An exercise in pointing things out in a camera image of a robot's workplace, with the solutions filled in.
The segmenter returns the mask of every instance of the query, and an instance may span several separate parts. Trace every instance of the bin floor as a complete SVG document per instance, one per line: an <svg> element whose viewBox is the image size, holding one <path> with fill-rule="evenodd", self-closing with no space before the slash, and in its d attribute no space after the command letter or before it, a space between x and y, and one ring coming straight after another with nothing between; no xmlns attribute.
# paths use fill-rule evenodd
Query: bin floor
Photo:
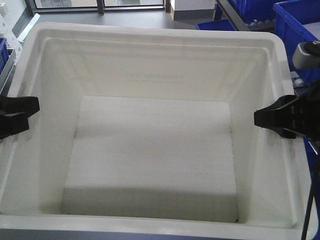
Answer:
<svg viewBox="0 0 320 240"><path fill-rule="evenodd" d="M320 22L312 22L303 25L317 39L320 39Z"/></svg>
<svg viewBox="0 0 320 240"><path fill-rule="evenodd" d="M64 214L234 223L236 198L228 103L83 97Z"/></svg>

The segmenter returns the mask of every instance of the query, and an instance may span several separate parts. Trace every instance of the wall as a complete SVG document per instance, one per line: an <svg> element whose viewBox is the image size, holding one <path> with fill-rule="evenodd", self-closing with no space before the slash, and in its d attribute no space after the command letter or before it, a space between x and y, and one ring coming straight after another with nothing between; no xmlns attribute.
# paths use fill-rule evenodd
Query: wall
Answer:
<svg viewBox="0 0 320 240"><path fill-rule="evenodd" d="M1 3L6 3L8 12L3 16L9 28L12 29L26 8L24 0L0 0Z"/></svg>

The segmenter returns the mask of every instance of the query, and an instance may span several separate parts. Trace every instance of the black clamp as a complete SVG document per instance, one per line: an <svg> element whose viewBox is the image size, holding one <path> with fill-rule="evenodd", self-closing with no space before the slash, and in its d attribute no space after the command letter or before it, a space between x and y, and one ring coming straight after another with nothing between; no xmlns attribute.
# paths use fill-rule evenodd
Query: black clamp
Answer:
<svg viewBox="0 0 320 240"><path fill-rule="evenodd" d="M301 97L285 95L274 104L257 110L254 124L286 139L295 139L299 134L310 141L320 140L320 80Z"/></svg>
<svg viewBox="0 0 320 240"><path fill-rule="evenodd" d="M28 130L28 118L39 110L39 100L35 96L0 95L0 139Z"/></svg>

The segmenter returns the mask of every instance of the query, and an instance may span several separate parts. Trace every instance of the blue bin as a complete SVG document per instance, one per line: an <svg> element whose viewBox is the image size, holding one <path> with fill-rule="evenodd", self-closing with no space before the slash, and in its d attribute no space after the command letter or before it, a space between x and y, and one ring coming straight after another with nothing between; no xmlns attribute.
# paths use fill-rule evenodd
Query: blue bin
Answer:
<svg viewBox="0 0 320 240"><path fill-rule="evenodd" d="M273 20L275 3L283 0L228 0L244 22Z"/></svg>
<svg viewBox="0 0 320 240"><path fill-rule="evenodd" d="M276 3L274 33L284 42L289 66L310 85L320 80L320 68L300 70L294 68L292 58L299 43L317 40L303 25L320 22L320 0L290 0Z"/></svg>
<svg viewBox="0 0 320 240"><path fill-rule="evenodd" d="M235 31L228 19L205 21L196 24L198 30Z"/></svg>
<svg viewBox="0 0 320 240"><path fill-rule="evenodd" d="M6 38L0 37L0 72L2 72L9 59L9 53L7 50L6 42Z"/></svg>

